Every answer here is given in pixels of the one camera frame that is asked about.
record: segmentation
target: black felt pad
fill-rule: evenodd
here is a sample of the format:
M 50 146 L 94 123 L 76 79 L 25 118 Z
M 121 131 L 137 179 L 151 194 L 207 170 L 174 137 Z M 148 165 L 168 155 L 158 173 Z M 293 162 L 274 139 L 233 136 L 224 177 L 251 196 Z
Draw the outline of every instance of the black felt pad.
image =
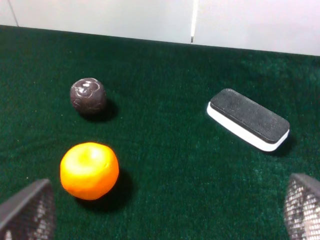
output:
M 215 95 L 210 106 L 269 144 L 278 142 L 290 128 L 281 116 L 229 88 Z

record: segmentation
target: eraser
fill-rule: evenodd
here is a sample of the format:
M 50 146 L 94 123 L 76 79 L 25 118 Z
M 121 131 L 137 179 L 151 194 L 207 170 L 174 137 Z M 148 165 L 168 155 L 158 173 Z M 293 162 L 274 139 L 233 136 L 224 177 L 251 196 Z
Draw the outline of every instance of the eraser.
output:
M 220 125 L 264 152 L 276 150 L 289 135 L 287 120 L 230 88 L 215 95 L 206 111 Z

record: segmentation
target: gray mesh gripper pad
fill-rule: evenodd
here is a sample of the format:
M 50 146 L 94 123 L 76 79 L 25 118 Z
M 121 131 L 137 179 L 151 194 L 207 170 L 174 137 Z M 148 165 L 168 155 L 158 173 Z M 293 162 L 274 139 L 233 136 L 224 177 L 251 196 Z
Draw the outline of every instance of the gray mesh gripper pad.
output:
M 0 240 L 52 240 L 56 227 L 51 183 L 41 179 L 0 205 Z
M 291 240 L 320 240 L 320 182 L 291 175 L 284 203 L 284 222 Z

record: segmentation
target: dark ball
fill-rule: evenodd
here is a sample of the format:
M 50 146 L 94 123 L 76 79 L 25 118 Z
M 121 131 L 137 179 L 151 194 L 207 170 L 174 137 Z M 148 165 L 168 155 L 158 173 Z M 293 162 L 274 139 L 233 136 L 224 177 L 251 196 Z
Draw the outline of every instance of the dark ball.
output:
M 107 94 L 101 82 L 95 78 L 87 77 L 72 85 L 70 101 L 78 113 L 93 115 L 105 109 Z

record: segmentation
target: green carpet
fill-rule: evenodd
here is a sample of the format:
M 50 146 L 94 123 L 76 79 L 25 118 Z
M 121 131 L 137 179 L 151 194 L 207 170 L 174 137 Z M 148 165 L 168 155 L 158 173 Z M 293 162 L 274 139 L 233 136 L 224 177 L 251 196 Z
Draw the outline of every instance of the green carpet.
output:
M 69 91 L 100 80 L 109 113 L 84 119 Z M 320 57 L 0 27 L 0 202 L 49 178 L 57 240 L 289 239 L 283 220 L 291 173 L 320 180 Z M 224 88 L 290 122 L 274 153 L 208 117 Z M 114 189 L 83 204 L 59 179 L 83 142 L 110 146 Z

